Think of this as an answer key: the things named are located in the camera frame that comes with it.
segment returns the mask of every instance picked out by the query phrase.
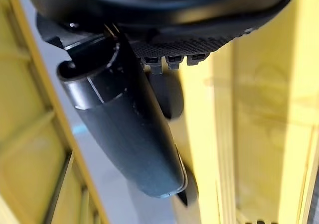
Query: textured rubber surface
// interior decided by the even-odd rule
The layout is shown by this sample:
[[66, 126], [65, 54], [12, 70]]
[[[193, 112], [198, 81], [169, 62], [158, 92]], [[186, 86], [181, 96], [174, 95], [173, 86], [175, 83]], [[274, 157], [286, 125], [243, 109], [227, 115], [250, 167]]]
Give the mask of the textured rubber surface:
[[237, 36], [192, 38], [167, 43], [147, 43], [140, 41], [131, 44], [138, 57], [162, 57], [210, 53], [218, 50]]

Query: yellow panel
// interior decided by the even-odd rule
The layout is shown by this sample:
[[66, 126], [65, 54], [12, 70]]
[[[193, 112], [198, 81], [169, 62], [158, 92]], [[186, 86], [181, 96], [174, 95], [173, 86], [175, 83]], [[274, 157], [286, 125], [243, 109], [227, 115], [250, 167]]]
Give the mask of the yellow panel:
[[0, 61], [0, 140], [45, 111], [28, 67], [19, 61]]
[[298, 137], [296, 145], [307, 145], [312, 130], [248, 113], [237, 113], [236, 120], [237, 207], [251, 222], [278, 222], [286, 132]]
[[52, 224], [79, 224], [82, 187], [74, 170], [65, 176]]
[[[25, 39], [25, 44], [28, 47], [30, 55], [34, 61], [34, 68], [36, 69], [36, 71], [39, 74], [39, 77], [41, 79], [41, 82], [39, 82], [39, 83], [41, 83], [42, 88], [44, 90], [46, 90], [46, 92], [47, 92], [50, 103], [54, 107], [54, 111], [55, 111], [57, 119], [58, 119], [57, 123], [61, 126], [61, 128], [64, 132], [64, 135], [67, 139], [67, 142], [70, 145], [71, 149], [73, 150], [74, 156], [76, 157], [76, 160], [77, 160], [77, 164], [78, 164], [79, 169], [81, 171], [81, 175], [83, 176], [85, 183], [86, 183], [86, 186], [88, 187], [90, 194], [92, 195], [92, 199], [94, 200], [95, 206], [98, 209], [99, 215], [100, 215], [101, 219], [103, 220], [103, 223], [107, 224], [108, 220], [107, 220], [107, 217], [105, 215], [105, 210], [100, 202], [98, 193], [97, 193], [97, 191], [94, 187], [94, 184], [91, 180], [90, 174], [88, 172], [88, 169], [86, 167], [84, 159], [81, 155], [81, 151], [80, 151], [79, 147], [77, 146], [77, 143], [72, 135], [68, 121], [64, 115], [63, 108], [59, 102], [59, 99], [56, 95], [54, 87], [51, 84], [50, 77], [47, 73], [47, 70], [46, 70], [46, 67], [43, 63], [41, 55], [37, 49], [37, 44], [33, 38], [31, 29], [30, 29], [28, 21], [25, 17], [24, 10], [23, 10], [23, 7], [20, 3], [20, 0], [10, 0], [10, 2], [11, 2], [11, 6], [12, 6], [12, 11], [14, 12], [15, 19], [17, 20], [17, 23], [19, 24], [19, 27], [21, 29], [21, 36], [23, 37], [23, 39]], [[0, 18], [0, 26], [1, 26], [2, 22], [6, 22], [6, 20], [5, 19], [1, 20], [1, 18]], [[5, 34], [6, 34], [6, 30], [4, 30], [4, 35], [0, 34], [0, 37], [3, 36], [4, 37], [3, 40], [5, 40], [5, 39], [8, 40], [8, 38], [5, 36]]]
[[185, 123], [171, 124], [173, 137], [185, 159], [186, 164], [192, 169], [199, 189], [198, 203], [188, 212], [175, 205], [177, 220], [181, 224], [219, 223], [219, 211], [217, 201], [217, 161], [214, 144], [216, 135], [214, 132], [214, 108], [213, 89], [208, 84], [212, 76], [212, 59], [209, 57], [198, 66], [181, 65], [180, 79], [184, 92]]
[[318, 0], [293, 0], [234, 45], [234, 145], [240, 220], [307, 222], [318, 168]]
[[43, 221], [53, 195], [65, 153], [52, 126], [21, 149], [0, 160], [0, 191], [19, 218]]
[[92, 197], [89, 199], [89, 213], [88, 213], [88, 224], [95, 224], [94, 219], [96, 216], [98, 216], [98, 213], [96, 211], [96, 207], [94, 205]]
[[81, 198], [81, 213], [80, 213], [80, 224], [88, 224], [89, 222], [89, 213], [90, 213], [90, 206], [89, 206], [89, 191], [87, 188], [82, 189], [82, 198]]
[[0, 42], [12, 46], [15, 44], [14, 34], [6, 12], [7, 11], [0, 6]]

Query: yellow frame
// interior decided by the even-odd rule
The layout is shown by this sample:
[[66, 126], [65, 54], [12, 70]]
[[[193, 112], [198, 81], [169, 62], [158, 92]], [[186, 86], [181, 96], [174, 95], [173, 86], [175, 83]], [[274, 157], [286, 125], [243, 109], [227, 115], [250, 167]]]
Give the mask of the yellow frame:
[[[72, 132], [69, 128], [69, 124], [68, 124], [67, 119], [64, 115], [64, 111], [63, 111], [63, 108], [59, 102], [59, 99], [55, 93], [54, 87], [50, 82], [50, 77], [47, 73], [47, 70], [46, 70], [45, 65], [43, 63], [43, 60], [41, 58], [41, 54], [39, 53], [39, 51], [37, 49], [36, 42], [33, 38], [32, 33], [31, 33], [31, 29], [28, 25], [28, 22], [27, 22], [27, 19], [25, 17], [20, 0], [9, 0], [9, 1], [11, 2], [14, 14], [15, 14], [16, 19], [20, 25], [21, 30], [22, 30], [22, 34], [24, 36], [24, 39], [26, 40], [27, 46], [28, 46], [29, 51], [30, 51], [30, 55], [31, 55], [31, 57], [34, 61], [34, 64], [36, 66], [36, 69], [37, 69], [37, 71], [42, 79], [42, 82], [44, 84], [44, 88], [47, 91], [48, 96], [50, 98], [50, 101], [54, 107], [55, 115], [63, 128], [63, 131], [64, 131], [64, 134], [67, 138], [67, 141], [73, 150], [74, 159], [76, 160], [76, 162], [81, 170], [81, 173], [82, 173], [83, 178], [85, 180], [85, 183], [88, 187], [88, 190], [91, 194], [93, 202], [95, 203], [96, 208], [98, 210], [98, 213], [100, 214], [100, 218], [102, 220], [102, 223], [107, 224], [109, 222], [108, 222], [105, 210], [102, 206], [102, 203], [99, 199], [98, 193], [97, 193], [95, 186], [92, 182], [89, 171], [88, 171], [86, 164], [84, 162], [84, 159], [82, 157], [81, 151], [80, 151], [79, 147], [77, 146], [77, 143], [76, 143], [76, 141], [72, 135]], [[7, 4], [10, 6], [10, 4], [7, 0], [0, 0], [0, 2], [3, 3], [4, 5]]]

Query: small screw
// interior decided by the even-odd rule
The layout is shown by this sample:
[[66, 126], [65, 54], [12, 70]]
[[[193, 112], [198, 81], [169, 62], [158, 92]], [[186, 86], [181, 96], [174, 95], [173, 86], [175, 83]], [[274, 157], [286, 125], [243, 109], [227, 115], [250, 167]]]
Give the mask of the small screw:
[[79, 24], [77, 24], [77, 23], [70, 23], [69, 26], [72, 27], [72, 28], [78, 28], [78, 27], [79, 27]]

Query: white floor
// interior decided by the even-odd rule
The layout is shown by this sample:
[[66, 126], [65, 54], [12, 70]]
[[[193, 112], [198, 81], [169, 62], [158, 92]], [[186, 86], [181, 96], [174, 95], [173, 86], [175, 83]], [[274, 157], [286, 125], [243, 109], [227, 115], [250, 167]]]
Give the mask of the white floor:
[[64, 109], [67, 111], [69, 123], [106, 209], [110, 223], [175, 224], [171, 201], [169, 199], [149, 198], [129, 185], [87, 131], [55, 76], [57, 64], [61, 61], [69, 60], [69, 57], [63, 50], [41, 40], [35, 27], [34, 7], [29, 0], [21, 1], [52, 83]]

